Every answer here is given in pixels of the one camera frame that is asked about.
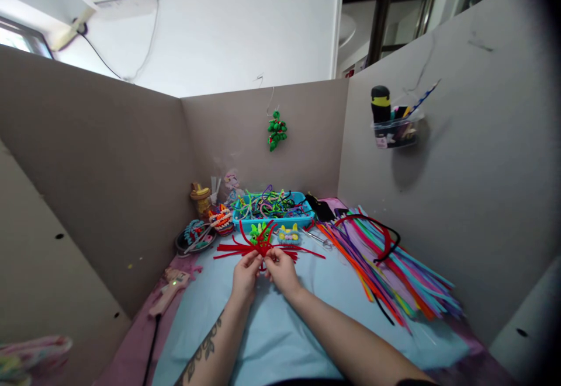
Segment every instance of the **cable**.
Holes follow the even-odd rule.
[[[150,45],[148,46],[148,51],[146,52],[146,57],[144,58],[144,61],[142,62],[140,67],[136,70],[134,75],[131,78],[126,78],[126,81],[128,81],[132,84],[134,83],[134,80],[138,77],[138,74],[140,73],[140,71],[146,65],[146,62],[148,61],[148,58],[150,57],[150,54],[152,53],[152,46],[154,45],[154,35],[156,34],[156,27],[157,27],[157,24],[158,24],[158,12],[159,11],[160,11],[160,0],[156,0],[156,16],[154,17],[154,27],[152,28],[152,36],[150,36]]]
[[[148,381],[148,373],[150,372],[150,365],[152,363],[152,355],[154,354],[154,345],[156,345],[156,336],[158,335],[158,328],[160,327],[160,319],[162,318],[161,314],[157,314],[156,319],[156,327],[154,329],[154,337],[152,338],[152,346],[150,347],[150,354],[148,355],[148,363],[146,364],[146,372],[144,373],[144,380],[142,382],[142,386],[146,386],[146,382]]]
[[[437,40],[436,40],[436,36],[434,35],[434,31],[431,31],[431,37],[432,37],[431,51],[429,52],[427,60],[426,60],[425,64],[423,65],[423,68],[421,69],[421,73],[419,74],[419,78],[417,79],[417,84],[415,85],[415,88],[413,88],[413,89],[403,88],[403,91],[406,94],[415,91],[419,87],[419,84],[421,83],[421,78],[423,77],[423,74],[425,73],[425,69],[427,69],[427,65],[431,61],[432,52],[434,51],[434,47],[437,45]]]
[[[92,49],[93,49],[93,51],[95,52],[95,54],[101,59],[101,61],[102,61],[103,64],[107,67],[107,69],[110,70],[111,72],[113,72],[113,74],[114,74],[117,78],[122,79],[120,76],[118,76],[118,74],[117,74],[114,70],[112,70],[112,69],[109,67],[109,65],[107,65],[107,63],[105,63],[105,61],[103,60],[103,58],[101,57],[101,55],[98,53],[98,51],[96,50],[96,48],[94,47],[94,45],[93,45],[92,43],[90,43],[90,41],[88,40],[88,38],[87,38],[86,36],[84,36],[84,34],[82,34],[82,33],[78,33],[78,34],[79,34],[80,36],[82,36],[82,37],[84,38],[85,41],[88,42],[88,44],[92,47]]]

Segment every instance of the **hanging pipe cleaner ornament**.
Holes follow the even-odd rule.
[[[276,146],[282,140],[286,139],[286,123],[283,120],[279,120],[281,114],[278,110],[273,112],[273,120],[269,121],[269,132],[273,132],[271,136],[269,136],[269,151],[273,152]]]

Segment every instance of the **power cord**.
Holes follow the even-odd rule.
[[[142,381],[142,386],[146,386],[148,383],[148,375],[150,373],[150,365],[152,364],[152,356],[154,355],[154,346],[156,345],[156,337],[158,336],[158,328],[160,327],[161,314],[157,314],[156,326],[154,328],[154,337],[152,338],[152,346],[150,347],[150,354],[148,355],[148,363],[146,364],[146,371],[144,372],[144,380]]]
[[[117,78],[121,79],[122,81],[127,81],[130,82],[131,84],[134,83],[134,81],[136,80],[136,78],[138,78],[139,73],[144,69],[144,66],[146,65],[146,63],[148,62],[148,59],[150,57],[150,54],[152,53],[152,47],[154,45],[154,36],[156,34],[156,27],[158,24],[158,13],[160,11],[160,0],[156,0],[156,15],[154,17],[154,27],[152,28],[152,35],[150,36],[150,45],[148,46],[148,51],[146,52],[146,56],[144,57],[144,60],[142,62],[142,64],[139,66],[139,68],[136,70],[136,72],[134,73],[134,75],[130,78],[125,77],[122,78],[121,76],[119,76],[117,74],[117,72],[115,72],[114,70],[111,69],[111,67],[109,65],[107,65],[107,63],[103,60],[103,58],[101,57],[101,55],[99,54],[99,52],[97,51],[97,49],[94,47],[94,45],[88,40],[88,38],[86,37],[86,34],[88,34],[88,26],[86,23],[84,23],[84,31],[83,32],[77,32],[80,36],[82,36],[84,38],[85,41],[88,42],[88,44],[92,47],[93,51],[95,52],[95,54],[99,57],[99,59],[101,59],[101,61],[103,62],[103,64],[107,67],[108,70],[110,70],[113,75],[115,75]]]
[[[152,46],[154,45],[154,36],[156,34],[156,27],[158,24],[158,12],[160,11],[160,0],[156,0],[156,16],[154,17],[154,27],[152,28],[152,35],[150,36],[150,45],[148,46],[148,51],[146,52],[146,57],[144,61],[140,65],[140,67],[136,70],[134,75],[131,78],[125,78],[126,81],[134,83],[134,80],[138,77],[139,73],[144,69],[146,62],[148,62],[148,58],[152,53]]]
[[[121,78],[114,70],[112,70],[109,65],[107,65],[107,63],[105,63],[105,61],[103,60],[103,58],[101,57],[101,55],[98,53],[97,49],[94,47],[94,45],[88,40],[88,38],[85,36],[85,34],[87,33],[87,29],[86,31],[84,31],[83,33],[78,33],[80,36],[82,36],[84,38],[85,41],[88,42],[88,44],[92,47],[93,51],[95,52],[95,54],[99,57],[99,59],[103,62],[103,64],[107,67],[108,70],[110,70],[117,78],[119,79],[123,79]]]

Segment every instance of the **cardboard partition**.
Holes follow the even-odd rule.
[[[0,63],[2,140],[134,316],[195,216],[181,102],[10,47]]]
[[[340,199],[455,283],[487,345],[557,251],[559,91],[543,13],[538,0],[484,0],[349,82]],[[397,99],[423,70],[419,96],[442,81],[418,144],[377,148],[370,90]]]
[[[181,99],[201,180],[236,168],[243,189],[337,195],[347,79]],[[269,152],[278,107],[287,138]]]

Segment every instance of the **finger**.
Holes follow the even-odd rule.
[[[286,253],[278,248],[269,249],[267,254],[272,257],[273,259],[277,259],[278,261],[282,262],[286,258],[290,258]]]
[[[259,253],[256,250],[249,252],[247,255],[240,259],[238,265],[248,267],[258,254]]]
[[[257,273],[259,271],[259,267],[261,265],[261,262],[263,261],[263,256],[258,255],[253,262],[251,262],[251,265],[248,266],[248,269],[251,272]]]
[[[267,268],[273,268],[276,265],[275,261],[271,259],[269,256],[265,256],[265,264],[267,265]]]

